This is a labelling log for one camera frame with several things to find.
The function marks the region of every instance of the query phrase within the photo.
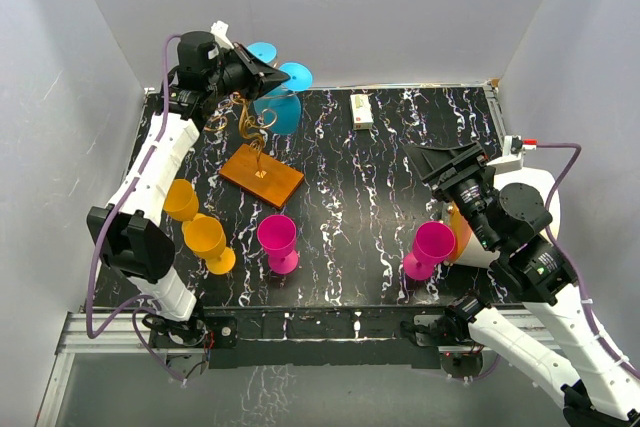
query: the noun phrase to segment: table surface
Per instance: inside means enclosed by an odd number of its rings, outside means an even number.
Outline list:
[[[349,96],[363,92],[370,95],[375,125],[354,131]],[[288,137],[269,134],[265,149],[305,176],[282,211],[298,226],[300,263],[293,273],[270,272],[256,239],[258,225],[276,209],[218,175],[244,142],[237,106],[226,108],[224,131],[203,132],[176,176],[192,181],[200,212],[220,220],[237,256],[229,274],[209,273],[185,246],[180,224],[163,216],[162,229],[176,245],[174,266],[205,307],[446,305],[471,288],[494,302],[510,300],[486,269],[439,266],[423,282],[402,270],[417,228],[439,214],[402,145],[455,147],[477,140],[497,157],[500,144],[481,87],[314,90],[300,99],[298,130]],[[147,99],[135,152],[158,100]],[[95,304],[113,308],[137,293],[103,268]]]

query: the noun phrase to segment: wooden block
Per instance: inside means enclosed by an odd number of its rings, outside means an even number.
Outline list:
[[[259,199],[281,209],[304,179],[304,174],[278,162],[267,154],[260,156],[258,172],[255,151],[248,144],[242,146],[220,169],[220,175]]]

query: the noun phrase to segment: gray wall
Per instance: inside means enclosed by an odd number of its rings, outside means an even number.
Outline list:
[[[542,0],[96,0],[143,85],[162,40],[216,19],[230,37],[273,42],[316,85],[500,77]]]
[[[596,312],[640,365],[640,0],[545,0],[500,83],[511,131],[583,145],[559,239]],[[527,162],[559,172],[568,153]]]
[[[142,89],[93,0],[0,0],[0,425],[33,425]]]

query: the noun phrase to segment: small box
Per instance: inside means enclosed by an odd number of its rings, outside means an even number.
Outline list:
[[[351,96],[351,117],[354,130],[366,130],[373,126],[371,103],[367,94],[354,94]]]

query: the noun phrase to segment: white robotic arm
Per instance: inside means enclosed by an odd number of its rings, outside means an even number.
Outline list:
[[[146,294],[141,298],[154,303],[156,317],[166,319],[165,325],[183,341],[201,338],[203,323],[194,319],[194,310],[202,309],[173,268],[175,246],[160,229],[171,183],[220,101],[234,92],[255,100],[289,80],[286,73],[231,43],[226,32],[227,25],[216,22],[211,32],[180,36],[178,66],[165,77],[163,108],[152,116],[134,165],[107,206],[93,207],[87,216],[102,264],[122,273]],[[90,274],[90,294],[97,258]]]
[[[482,247],[499,252],[490,264],[494,275],[540,319],[566,359],[475,294],[447,307],[431,332],[472,339],[497,351],[549,393],[572,426],[640,426],[635,369],[595,319],[599,332],[592,332],[577,272],[560,248],[540,234],[552,221],[540,193],[517,182],[496,189],[496,167],[487,163],[479,144],[456,149],[409,145],[405,151],[433,196],[454,202]]]

